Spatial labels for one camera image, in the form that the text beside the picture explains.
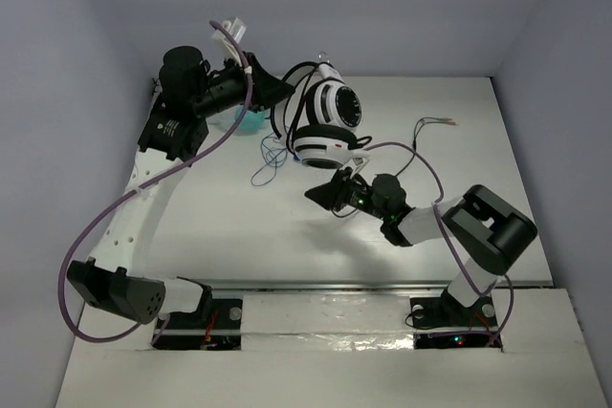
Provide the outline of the white black headphones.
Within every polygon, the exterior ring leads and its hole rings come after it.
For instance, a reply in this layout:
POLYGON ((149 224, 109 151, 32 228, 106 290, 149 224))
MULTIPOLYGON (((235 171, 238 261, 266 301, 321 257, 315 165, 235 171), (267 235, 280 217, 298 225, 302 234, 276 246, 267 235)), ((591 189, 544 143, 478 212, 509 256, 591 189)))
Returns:
POLYGON ((326 53, 294 65, 281 79, 295 92, 270 110, 271 126, 278 142, 301 164, 340 169, 351 150, 365 149, 370 138, 356 136, 361 101, 326 53))

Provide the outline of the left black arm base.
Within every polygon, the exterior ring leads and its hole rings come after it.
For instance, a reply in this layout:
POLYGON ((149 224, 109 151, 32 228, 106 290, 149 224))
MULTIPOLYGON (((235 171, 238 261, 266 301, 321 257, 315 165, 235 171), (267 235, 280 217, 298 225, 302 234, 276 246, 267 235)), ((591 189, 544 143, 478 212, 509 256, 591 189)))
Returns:
POLYGON ((243 299, 218 297, 201 284, 203 296, 193 312, 159 319, 151 339, 158 351, 240 351, 243 299))

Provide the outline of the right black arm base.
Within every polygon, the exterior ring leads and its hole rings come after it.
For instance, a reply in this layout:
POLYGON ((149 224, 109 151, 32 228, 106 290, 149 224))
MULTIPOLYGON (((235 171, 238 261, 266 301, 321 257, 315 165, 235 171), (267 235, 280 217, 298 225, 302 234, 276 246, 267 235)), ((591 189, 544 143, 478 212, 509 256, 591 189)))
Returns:
POLYGON ((404 323, 417 333, 416 347, 502 348, 501 330, 508 319, 497 318, 491 297, 496 283, 485 279, 471 287, 460 275, 437 296, 411 299, 404 323))

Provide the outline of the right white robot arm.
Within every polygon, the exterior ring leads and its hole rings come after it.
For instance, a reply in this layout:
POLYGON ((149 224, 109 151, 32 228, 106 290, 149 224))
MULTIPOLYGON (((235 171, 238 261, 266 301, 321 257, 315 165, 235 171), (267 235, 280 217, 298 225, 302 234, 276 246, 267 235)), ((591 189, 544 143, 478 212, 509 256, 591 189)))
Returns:
POLYGON ((445 288, 441 311, 454 325, 475 315, 476 302, 506 275, 536 239, 535 223, 486 186, 477 184, 458 199, 436 201, 427 208, 410 206, 399 180, 379 174, 367 183, 351 168, 304 193, 327 211, 350 206, 382 222, 381 233, 395 247, 414 247, 443 239, 457 262, 454 241, 468 254, 460 273, 445 288))

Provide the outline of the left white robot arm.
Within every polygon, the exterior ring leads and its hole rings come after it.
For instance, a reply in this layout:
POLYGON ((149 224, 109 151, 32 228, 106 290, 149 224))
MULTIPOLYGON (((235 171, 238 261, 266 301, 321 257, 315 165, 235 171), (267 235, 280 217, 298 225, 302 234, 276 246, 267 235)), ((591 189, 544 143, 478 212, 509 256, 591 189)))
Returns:
POLYGON ((123 195, 87 225, 58 274, 57 296, 66 325, 83 340, 67 310, 68 286, 92 308, 145 325, 179 312, 191 326, 212 315, 210 288, 189 280, 148 278, 146 259, 166 206, 188 168, 219 149, 236 128, 207 149, 208 119, 225 111, 243 117, 290 98, 295 84, 268 73, 255 54, 239 52, 211 69, 202 52, 179 46, 163 56, 148 119, 138 140, 123 195))

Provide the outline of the teal cat ear headphones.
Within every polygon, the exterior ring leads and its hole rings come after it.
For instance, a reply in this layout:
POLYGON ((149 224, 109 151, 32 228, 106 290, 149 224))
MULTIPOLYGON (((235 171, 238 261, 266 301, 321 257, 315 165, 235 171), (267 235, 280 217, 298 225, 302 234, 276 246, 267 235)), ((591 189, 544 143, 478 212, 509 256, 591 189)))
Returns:
MULTIPOLYGON (((217 126, 223 131, 228 131, 243 111, 242 106, 236 106, 220 114, 208 118, 208 124, 217 126)), ((265 127, 269 112, 248 111, 235 130, 237 135, 254 135, 265 127)))

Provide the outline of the aluminium frame rail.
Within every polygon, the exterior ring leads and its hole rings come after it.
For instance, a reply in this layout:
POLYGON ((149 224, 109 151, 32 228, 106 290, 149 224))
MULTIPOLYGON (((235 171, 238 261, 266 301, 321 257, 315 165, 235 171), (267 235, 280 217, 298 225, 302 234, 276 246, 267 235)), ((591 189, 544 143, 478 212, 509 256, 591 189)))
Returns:
POLYGON ((172 165, 159 150, 137 150, 124 190, 127 199, 114 210, 91 253, 98 267, 111 272, 123 268, 133 277, 145 275, 148 253, 172 191, 164 183, 146 183, 172 165))

